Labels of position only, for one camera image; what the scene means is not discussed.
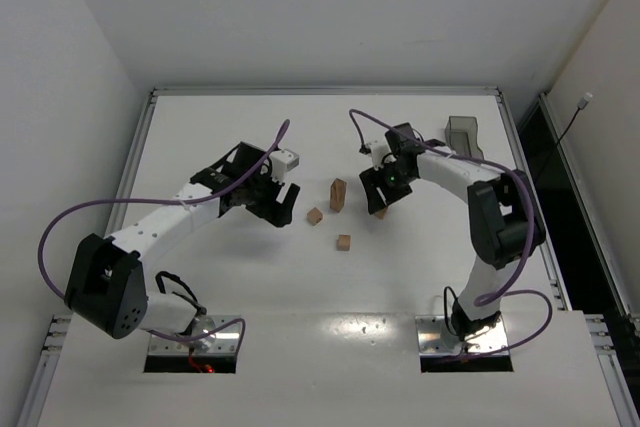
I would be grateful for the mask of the long striped wood block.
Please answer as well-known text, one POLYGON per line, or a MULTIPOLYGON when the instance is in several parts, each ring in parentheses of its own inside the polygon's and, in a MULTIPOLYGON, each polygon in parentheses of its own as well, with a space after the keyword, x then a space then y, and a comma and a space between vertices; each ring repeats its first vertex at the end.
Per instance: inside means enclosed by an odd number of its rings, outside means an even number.
POLYGON ((337 195, 342 195, 346 198, 346 190, 347 183, 340 178, 335 178, 330 187, 330 198, 337 195))

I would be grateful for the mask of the long light wood block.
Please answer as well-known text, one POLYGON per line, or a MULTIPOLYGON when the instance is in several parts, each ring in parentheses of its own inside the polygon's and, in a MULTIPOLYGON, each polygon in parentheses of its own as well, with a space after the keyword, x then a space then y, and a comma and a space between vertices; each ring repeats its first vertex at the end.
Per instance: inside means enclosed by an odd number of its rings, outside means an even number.
POLYGON ((332 196, 330 198, 330 209, 333 212, 340 213, 345 205, 345 197, 342 195, 332 196))

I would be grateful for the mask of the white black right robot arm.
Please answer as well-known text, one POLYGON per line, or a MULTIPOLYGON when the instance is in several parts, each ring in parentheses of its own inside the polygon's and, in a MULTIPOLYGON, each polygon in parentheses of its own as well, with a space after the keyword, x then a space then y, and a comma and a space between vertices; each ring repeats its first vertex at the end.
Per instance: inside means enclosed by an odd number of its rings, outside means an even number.
POLYGON ((440 140, 420 140, 409 123, 385 132, 383 141, 362 142, 372 166, 359 174, 368 213, 376 215, 412 193, 411 183, 431 182, 464 202, 475 261, 448 316, 459 340, 493 326, 501 297, 516 277, 519 262, 544 242, 546 231, 531 201, 527 176, 499 173, 458 154, 440 140))

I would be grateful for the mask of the small wood cube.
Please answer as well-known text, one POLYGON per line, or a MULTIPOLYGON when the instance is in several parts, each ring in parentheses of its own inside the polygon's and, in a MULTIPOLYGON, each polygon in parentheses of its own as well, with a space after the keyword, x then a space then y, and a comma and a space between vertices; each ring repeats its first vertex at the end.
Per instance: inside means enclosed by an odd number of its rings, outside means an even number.
POLYGON ((379 219, 379 220, 383 220, 383 219, 385 218, 385 216, 386 216, 387 212, 388 212, 388 208, 387 208, 387 207, 385 207, 385 208, 383 208, 383 209, 379 210, 378 212, 376 212, 376 213, 374 214, 374 216, 375 216, 377 219, 379 219))
POLYGON ((323 213, 317 207, 314 207, 307 212, 306 218, 311 225, 315 226, 323 220, 323 213))
POLYGON ((338 251, 349 251, 351 248, 351 236, 340 234, 337 238, 336 248, 338 251))

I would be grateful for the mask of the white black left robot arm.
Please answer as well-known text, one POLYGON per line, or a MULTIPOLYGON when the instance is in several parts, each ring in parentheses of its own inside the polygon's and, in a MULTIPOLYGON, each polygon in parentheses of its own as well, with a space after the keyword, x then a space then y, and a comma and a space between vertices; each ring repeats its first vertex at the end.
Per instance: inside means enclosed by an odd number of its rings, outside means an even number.
POLYGON ((286 175, 298 154, 267 153, 237 144, 225 157, 195 173, 168 204, 134 224, 79 244, 64 294, 65 305, 114 339, 146 330, 188 338, 204 307, 190 292, 148 291, 146 275, 187 236, 243 207, 276 228, 289 225, 300 188, 286 175))

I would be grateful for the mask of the smoky transparent plastic bin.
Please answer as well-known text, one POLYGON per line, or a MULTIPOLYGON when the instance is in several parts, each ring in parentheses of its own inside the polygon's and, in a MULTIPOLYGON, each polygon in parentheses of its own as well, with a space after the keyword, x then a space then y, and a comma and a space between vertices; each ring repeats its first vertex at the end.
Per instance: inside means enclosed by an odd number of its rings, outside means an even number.
POLYGON ((459 155, 484 159, 478 144, 478 121, 472 116, 450 116, 445 127, 445 141, 459 155))

